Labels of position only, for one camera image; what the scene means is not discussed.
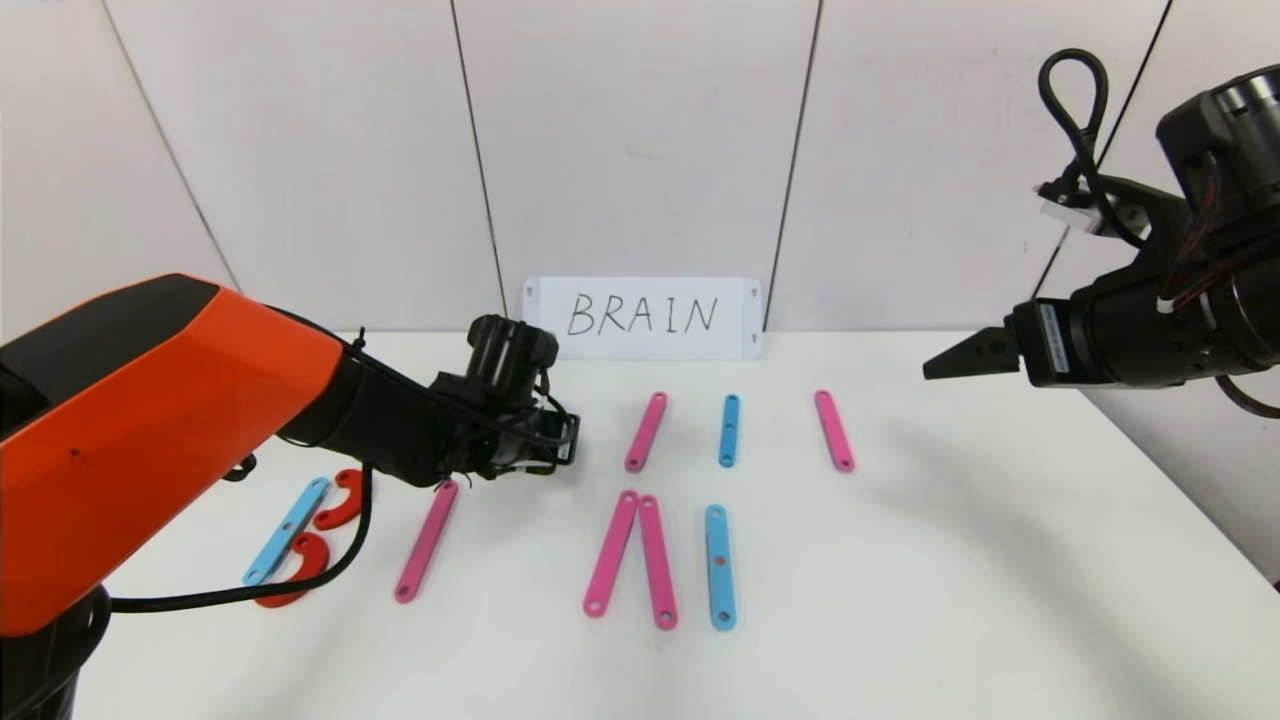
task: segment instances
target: red curved piece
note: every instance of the red curved piece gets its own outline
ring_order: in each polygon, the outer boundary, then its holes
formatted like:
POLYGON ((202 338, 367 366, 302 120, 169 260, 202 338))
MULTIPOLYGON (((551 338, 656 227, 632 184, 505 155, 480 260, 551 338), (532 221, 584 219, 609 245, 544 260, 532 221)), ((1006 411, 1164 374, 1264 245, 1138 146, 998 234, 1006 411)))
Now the red curved piece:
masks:
POLYGON ((347 498, 342 505, 316 512, 315 527, 317 530, 332 530, 340 528, 360 515, 360 506, 365 501, 365 488, 360 484, 360 470, 343 470, 333 479, 340 488, 347 488, 347 498))
MULTIPOLYGON (((298 571, 289 580, 314 578, 324 573, 325 568, 329 566, 329 543, 324 542, 324 538, 315 533, 300 533, 298 537, 293 538, 293 543, 289 547, 293 548, 293 552, 302 556, 302 568, 298 568, 298 571)), ((255 598, 253 602, 262 607, 284 607, 305 594, 307 594, 306 591, 274 594, 271 597, 255 598)))

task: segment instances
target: panel seam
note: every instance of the panel seam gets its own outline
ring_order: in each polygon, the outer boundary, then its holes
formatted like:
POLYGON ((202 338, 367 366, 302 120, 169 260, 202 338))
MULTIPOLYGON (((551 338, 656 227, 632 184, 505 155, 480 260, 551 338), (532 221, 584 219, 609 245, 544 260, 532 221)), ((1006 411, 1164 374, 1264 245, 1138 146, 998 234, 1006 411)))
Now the panel seam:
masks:
POLYGON ((212 228, 209 227, 209 219, 205 218, 205 211, 196 200, 196 193, 191 190, 187 174, 182 172, 178 156, 174 155, 173 146, 169 143, 169 136, 165 135, 164 127, 160 126, 160 118, 156 115, 156 110, 151 105, 151 99, 147 96, 147 91, 142 86, 142 78, 138 77, 138 69, 133 65, 133 58, 129 56, 129 50, 124 46, 124 38, 120 37, 120 28, 115 24, 115 17, 111 14, 111 8, 108 6, 106 0, 101 0, 101 5, 102 12, 106 13, 106 22, 111 26, 111 32, 115 35, 115 42, 120 47, 120 54, 124 55, 124 64, 128 65, 129 74, 133 76, 133 83, 137 86, 138 94, 142 95, 142 104, 146 105, 147 114, 151 115, 151 123, 155 126, 156 133, 160 136, 160 142, 164 145, 165 152, 169 154, 169 161, 173 163, 173 168, 178 173, 178 179, 182 181, 182 187, 187 192, 187 199, 191 200, 191 206, 196 209, 196 217, 200 218, 200 224, 204 225, 205 234, 209 236, 209 242, 212 243, 218 260, 223 264, 223 269, 227 270, 227 278, 230 281, 232 287, 236 288, 237 292, 243 293, 244 290, 241 287, 239 281, 236 279, 236 273, 232 272, 232 265, 227 261, 227 254, 223 252, 223 246, 218 243, 218 238, 214 236, 212 228))

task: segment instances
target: tabletop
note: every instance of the tabletop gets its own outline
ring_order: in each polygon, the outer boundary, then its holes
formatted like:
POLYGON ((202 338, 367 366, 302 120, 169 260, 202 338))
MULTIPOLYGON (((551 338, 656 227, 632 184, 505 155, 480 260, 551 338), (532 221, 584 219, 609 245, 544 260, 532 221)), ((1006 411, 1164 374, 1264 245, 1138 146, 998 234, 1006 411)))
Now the tabletop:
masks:
MULTIPOLYGON (((582 416, 575 464, 462 480, 413 602, 392 593, 434 496, 378 475, 342 577, 276 610, 114 616, 76 717, 1275 717, 1280 596, 1078 392, 925 383, 920 364, 965 336, 771 333, 755 363, 557 364, 553 393, 582 416), (851 474, 832 466, 819 388, 851 474), (669 404, 630 474, 655 391, 669 404), (733 468, 718 462, 727 393, 741 398, 733 468), (669 632, 635 537, 608 612, 582 611, 627 488, 658 498, 669 632), (730 518, 730 632, 708 611, 710 503, 730 518)), ((470 356, 454 333, 369 341, 424 383, 470 356)), ((276 439, 257 456, 113 574, 111 594, 239 584, 302 487, 353 466, 276 439)), ((335 556, 353 532, 325 533, 335 556)))

